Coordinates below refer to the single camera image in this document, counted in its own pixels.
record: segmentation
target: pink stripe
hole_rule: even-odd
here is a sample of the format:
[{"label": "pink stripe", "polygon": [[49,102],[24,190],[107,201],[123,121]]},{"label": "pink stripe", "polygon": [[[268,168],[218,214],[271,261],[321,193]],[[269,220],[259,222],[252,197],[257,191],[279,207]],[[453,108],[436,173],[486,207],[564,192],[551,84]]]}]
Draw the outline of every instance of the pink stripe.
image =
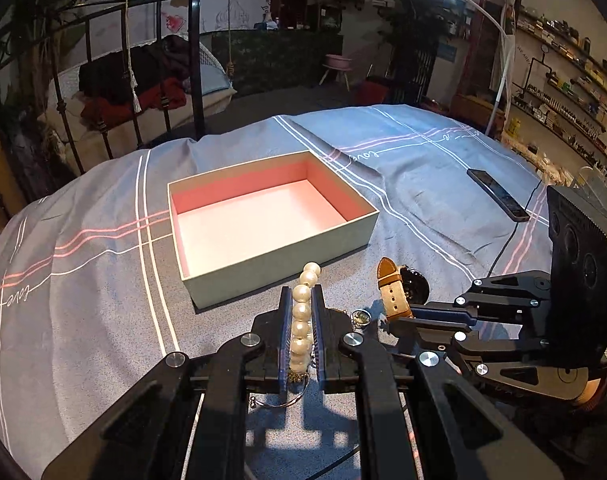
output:
[{"label": "pink stripe", "polygon": [[148,222],[145,225],[142,225],[140,227],[136,227],[134,229],[130,229],[130,231],[123,232],[122,234],[119,234],[119,235],[113,235],[113,236],[110,236],[110,235],[97,235],[97,236],[91,236],[91,237],[88,237],[88,238],[84,238],[84,241],[82,241],[80,244],[77,245],[77,247],[75,247],[71,251],[68,251],[67,253],[64,253],[64,254],[53,254],[52,256],[49,256],[46,259],[43,259],[43,260],[41,260],[41,261],[39,261],[39,262],[37,262],[35,264],[32,264],[29,268],[27,268],[23,272],[18,272],[16,274],[9,274],[8,276],[5,276],[4,279],[6,279],[6,278],[18,278],[20,276],[23,276],[23,278],[21,278],[18,282],[15,282],[15,283],[5,283],[4,284],[4,288],[6,288],[8,286],[18,285],[23,280],[25,280],[27,277],[33,275],[39,269],[42,269],[43,267],[45,267],[46,265],[48,265],[50,263],[50,261],[52,261],[53,258],[63,258],[65,256],[69,256],[70,254],[72,254],[75,251],[77,251],[83,244],[85,244],[85,242],[87,242],[88,240],[90,240],[92,238],[110,238],[110,239],[113,239],[113,240],[117,240],[118,238],[122,238],[122,237],[124,237],[126,235],[129,235],[130,233],[135,233],[137,231],[141,231],[141,229],[146,229],[148,226],[155,225],[155,224],[158,224],[159,222],[164,222],[166,220],[167,220],[167,218],[161,218],[161,219],[155,220],[153,222]]},{"label": "pink stripe", "polygon": [[[142,217],[142,218],[139,218],[139,220],[138,220],[138,221],[140,222],[140,221],[142,221],[142,220],[147,220],[147,219],[149,219],[149,218],[152,218],[152,217],[154,217],[154,216],[159,216],[159,215],[164,214],[164,213],[167,213],[167,212],[168,212],[168,210],[167,210],[167,209],[166,209],[166,210],[164,210],[164,211],[158,211],[157,213],[153,213],[153,214],[151,214],[151,215],[148,215],[148,216],[144,216],[144,217]],[[136,221],[136,220],[133,220],[132,222],[129,222],[129,223],[127,223],[127,224],[120,225],[119,227],[112,227],[112,228],[106,228],[106,229],[84,229],[84,230],[82,230],[82,231],[79,231],[79,233],[77,233],[77,234],[75,235],[75,237],[74,237],[72,240],[70,240],[70,241],[69,241],[69,242],[68,242],[66,245],[61,245],[61,246],[57,246],[57,247],[55,247],[55,250],[65,249],[66,247],[71,246],[71,245],[73,244],[73,242],[74,242],[74,241],[75,241],[77,238],[79,238],[81,235],[83,235],[84,233],[109,233],[109,232],[111,232],[111,231],[119,231],[119,230],[123,229],[124,227],[130,227],[131,225],[134,225],[134,224],[136,224],[136,223],[137,223],[137,221]]]},{"label": "pink stripe", "polygon": [[[537,210],[537,216],[539,215],[539,213],[541,212],[541,210],[543,209],[543,204],[545,204],[545,200],[541,201],[541,205],[539,206],[539,209]],[[535,234],[535,229],[531,229],[530,231],[530,238],[528,238],[528,244],[525,246],[525,250],[523,250],[523,253],[521,254],[521,257],[517,260],[517,266],[515,267],[514,272],[519,272],[519,267],[521,266],[521,262],[523,261],[523,258],[526,256],[526,254],[528,254],[528,251],[530,249],[530,244],[533,242],[533,235]]]},{"label": "pink stripe", "polygon": [[[434,130],[434,128],[430,128],[425,134],[423,135],[427,135],[430,131]],[[404,137],[408,137],[408,134],[402,135],[402,136],[392,136],[392,137],[378,137],[377,139],[370,139],[370,140],[365,140],[364,142],[360,142],[359,144],[355,144],[354,146],[344,146],[343,148],[337,148],[337,150],[352,150],[352,149],[356,149],[356,148],[360,148],[361,146],[365,146],[367,144],[370,144],[371,142],[379,142],[380,140],[396,140],[396,139],[403,139]]]},{"label": "pink stripe", "polygon": [[[533,208],[533,210],[535,210],[536,208],[538,208],[539,204],[543,201],[543,197],[545,196],[545,188],[546,188],[546,186],[543,186],[543,189],[541,190],[541,193],[539,193],[539,195],[537,196],[537,200],[535,202],[535,207]],[[514,261],[515,256],[517,256],[517,253],[519,252],[521,246],[523,245],[523,242],[525,241],[525,238],[527,237],[528,229],[530,229],[530,228],[534,229],[536,223],[537,223],[536,220],[532,221],[526,227],[526,229],[523,230],[523,233],[521,235],[521,241],[519,242],[519,245],[515,248],[515,250],[512,252],[512,256],[510,256],[510,260],[507,263],[506,267],[504,268],[502,274],[509,274],[508,269],[512,265],[512,262]]]},{"label": "pink stripe", "polygon": [[146,225],[143,225],[141,227],[135,227],[134,229],[130,229],[130,231],[126,231],[123,232],[120,235],[95,235],[95,236],[89,236],[87,238],[84,238],[84,240],[82,240],[78,245],[76,245],[74,247],[74,249],[71,249],[70,251],[68,251],[67,253],[64,254],[54,254],[53,258],[63,258],[65,256],[69,256],[70,254],[74,253],[77,249],[79,249],[82,245],[84,245],[86,242],[94,239],[94,238],[109,238],[111,240],[117,240],[118,238],[122,238],[126,235],[129,235],[130,233],[136,233],[137,231],[141,231],[141,229],[144,229],[148,226],[151,225],[155,225],[158,224],[159,222],[165,222],[167,220],[167,218],[160,218],[159,220],[155,220],[154,222],[146,222]]},{"label": "pink stripe", "polygon": [[387,144],[389,142],[394,142],[395,140],[410,140],[410,139],[416,139],[417,137],[433,137],[433,136],[443,133],[443,132],[452,133],[452,132],[457,132],[460,130],[465,131],[464,128],[460,128],[457,126],[457,127],[450,127],[450,128],[442,128],[441,130],[437,130],[432,133],[429,133],[431,130],[428,130],[424,134],[405,134],[402,136],[381,137],[380,139],[371,139],[366,142],[362,142],[361,144],[356,144],[354,146],[346,146],[344,148],[335,148],[332,150],[330,155],[328,155],[326,157],[326,159],[334,162],[334,161],[338,160],[338,158],[341,156],[341,153],[360,152],[360,151],[366,150],[368,148],[374,148],[375,146],[380,146],[381,144]]}]

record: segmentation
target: red clothing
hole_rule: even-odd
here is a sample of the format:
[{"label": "red clothing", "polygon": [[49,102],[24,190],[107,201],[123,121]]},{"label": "red clothing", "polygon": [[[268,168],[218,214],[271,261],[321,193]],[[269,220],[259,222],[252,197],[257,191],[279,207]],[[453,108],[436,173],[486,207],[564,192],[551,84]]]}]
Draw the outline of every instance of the red clothing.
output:
[{"label": "red clothing", "polygon": [[[181,81],[178,79],[173,77],[166,79],[164,81],[164,91],[168,98],[168,110],[174,110],[186,105],[186,93],[183,91]],[[161,87],[155,85],[139,95],[139,104],[142,108],[142,113],[148,108],[162,110]],[[131,121],[133,114],[130,104],[111,105],[103,97],[97,97],[96,99],[89,98],[84,110],[82,110],[82,117],[91,124],[98,124],[100,119],[103,119],[108,129],[110,129]]]}]

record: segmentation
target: mattress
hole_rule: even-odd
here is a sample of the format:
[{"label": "mattress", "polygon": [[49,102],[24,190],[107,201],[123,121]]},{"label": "mattress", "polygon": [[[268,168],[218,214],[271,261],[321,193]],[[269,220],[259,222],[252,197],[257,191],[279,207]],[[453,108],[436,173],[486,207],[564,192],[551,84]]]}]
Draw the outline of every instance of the mattress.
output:
[{"label": "mattress", "polygon": [[[381,211],[366,248],[322,265],[328,307],[366,308],[376,319],[383,256],[422,272],[432,301],[453,301],[500,253],[495,274],[550,270],[545,185],[519,155],[426,110],[277,116],[103,162],[0,233],[0,438],[31,478],[165,353],[215,352],[275,309],[282,285],[296,284],[292,276],[196,314],[175,256],[167,183],[302,149]],[[531,220],[517,225],[503,253],[515,223],[468,168],[488,171],[522,206],[532,195]],[[486,338],[519,331],[477,329]],[[359,443],[356,418],[354,396],[322,396],[313,374],[294,406],[250,410],[245,460],[261,480],[308,478]],[[359,476],[357,453],[323,480]]]}]

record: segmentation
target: pearl bracelet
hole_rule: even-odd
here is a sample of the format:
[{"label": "pearl bracelet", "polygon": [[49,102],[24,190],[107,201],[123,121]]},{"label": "pearl bracelet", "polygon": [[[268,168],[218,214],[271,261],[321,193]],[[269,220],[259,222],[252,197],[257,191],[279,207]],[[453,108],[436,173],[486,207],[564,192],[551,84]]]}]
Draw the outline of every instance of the pearl bracelet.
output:
[{"label": "pearl bracelet", "polygon": [[311,288],[319,281],[321,267],[314,262],[305,264],[299,284],[293,288],[293,322],[290,339],[290,369],[296,374],[308,370],[312,352]]}]

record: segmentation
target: open box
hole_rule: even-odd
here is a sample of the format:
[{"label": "open box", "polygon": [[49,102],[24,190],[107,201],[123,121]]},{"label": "open box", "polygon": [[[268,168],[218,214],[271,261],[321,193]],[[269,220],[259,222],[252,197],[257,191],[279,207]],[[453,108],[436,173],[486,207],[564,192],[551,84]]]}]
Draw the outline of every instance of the open box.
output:
[{"label": "open box", "polygon": [[168,184],[181,280],[196,308],[368,244],[379,211],[310,152]]}]

